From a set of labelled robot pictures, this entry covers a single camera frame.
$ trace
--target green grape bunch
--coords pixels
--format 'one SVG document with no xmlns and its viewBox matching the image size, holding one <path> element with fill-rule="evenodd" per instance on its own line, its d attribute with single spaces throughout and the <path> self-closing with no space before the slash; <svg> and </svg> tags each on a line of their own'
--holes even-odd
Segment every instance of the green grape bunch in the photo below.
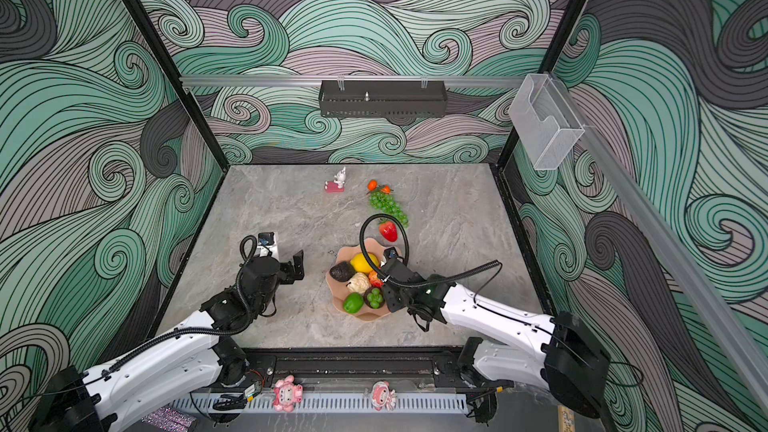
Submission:
<svg viewBox="0 0 768 432">
<path fill-rule="evenodd" d="M 403 227 L 408 227 L 408 216 L 402 211 L 400 205 L 395 202 L 395 199 L 392 198 L 391 193 L 385 194 L 380 190 L 375 190 L 370 193 L 368 202 L 371 204 L 371 207 L 395 217 L 400 221 Z"/>
</svg>

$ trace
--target pink plush toy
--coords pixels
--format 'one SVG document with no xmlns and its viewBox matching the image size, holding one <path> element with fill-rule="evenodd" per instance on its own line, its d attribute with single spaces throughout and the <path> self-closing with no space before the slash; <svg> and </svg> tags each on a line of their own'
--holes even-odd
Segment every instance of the pink plush toy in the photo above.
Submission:
<svg viewBox="0 0 768 432">
<path fill-rule="evenodd" d="M 394 390 L 389 389 L 389 382 L 382 380 L 373 385 L 373 390 L 371 391 L 371 403 L 373 403 L 373 408 L 376 410 L 381 410 L 384 407 L 386 407 L 387 410 L 395 409 L 395 406 L 397 405 L 397 394 L 395 394 Z"/>
<path fill-rule="evenodd" d="M 293 375 L 275 382 L 275 400 L 272 403 L 275 410 L 293 412 L 293 404 L 301 402 L 303 388 L 293 383 Z"/>
</svg>

